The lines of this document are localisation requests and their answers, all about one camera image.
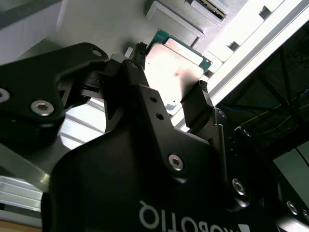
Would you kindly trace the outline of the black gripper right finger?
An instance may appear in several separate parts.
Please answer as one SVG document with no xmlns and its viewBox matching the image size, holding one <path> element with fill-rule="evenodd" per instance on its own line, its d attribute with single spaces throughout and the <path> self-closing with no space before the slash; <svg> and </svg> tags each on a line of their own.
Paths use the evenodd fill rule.
<svg viewBox="0 0 309 232">
<path fill-rule="evenodd" d="M 208 164 L 215 198 L 228 211 L 250 205 L 245 148 L 239 142 L 226 114 L 213 106 L 207 82 L 200 80 L 181 101 L 190 133 L 211 146 Z"/>
</svg>

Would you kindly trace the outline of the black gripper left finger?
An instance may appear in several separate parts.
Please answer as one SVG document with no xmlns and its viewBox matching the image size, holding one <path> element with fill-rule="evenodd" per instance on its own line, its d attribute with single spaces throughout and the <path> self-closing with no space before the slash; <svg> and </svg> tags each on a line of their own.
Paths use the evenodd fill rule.
<svg viewBox="0 0 309 232">
<path fill-rule="evenodd" d="M 175 128 L 144 71 L 80 43 L 0 67 L 0 174 L 31 184 L 204 184 L 211 146 Z M 98 94 L 107 131 L 69 150 L 68 110 Z"/>
</svg>

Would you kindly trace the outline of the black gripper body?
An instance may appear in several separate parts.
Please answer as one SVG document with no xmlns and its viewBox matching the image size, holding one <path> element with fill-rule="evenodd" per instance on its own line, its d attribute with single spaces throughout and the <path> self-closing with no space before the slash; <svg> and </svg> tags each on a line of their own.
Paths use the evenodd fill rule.
<svg viewBox="0 0 309 232">
<path fill-rule="evenodd" d="M 42 198 L 43 231 L 308 231 L 309 210 L 290 186 L 244 166 L 241 132 L 171 133 L 161 150 L 126 127 L 66 154 Z"/>
</svg>

